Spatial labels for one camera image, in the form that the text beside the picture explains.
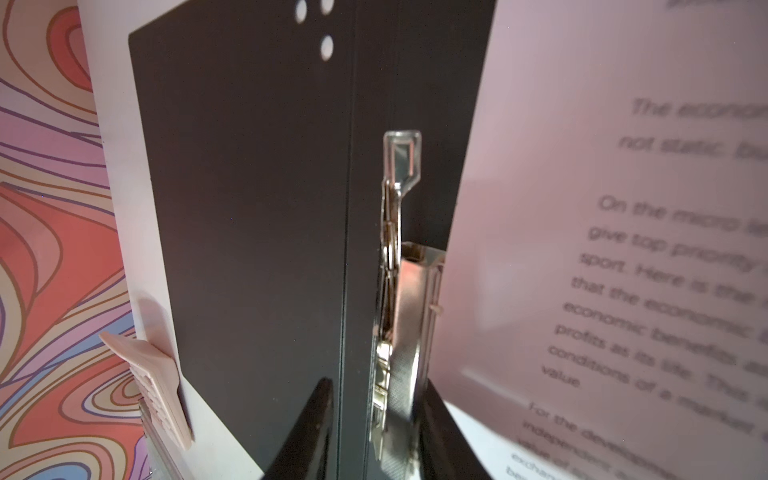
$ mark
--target patterned fabric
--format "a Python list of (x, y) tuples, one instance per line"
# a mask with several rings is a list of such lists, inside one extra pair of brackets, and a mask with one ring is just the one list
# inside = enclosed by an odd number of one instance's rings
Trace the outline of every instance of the patterned fabric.
[(142, 480), (134, 335), (76, 0), (0, 0), (0, 480)]

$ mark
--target sheet of paper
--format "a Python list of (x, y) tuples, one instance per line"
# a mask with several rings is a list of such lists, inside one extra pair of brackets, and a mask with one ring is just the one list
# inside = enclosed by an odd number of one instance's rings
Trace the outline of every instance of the sheet of paper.
[(430, 362), (494, 478), (768, 478), (766, 48), (768, 2), (498, 0)]

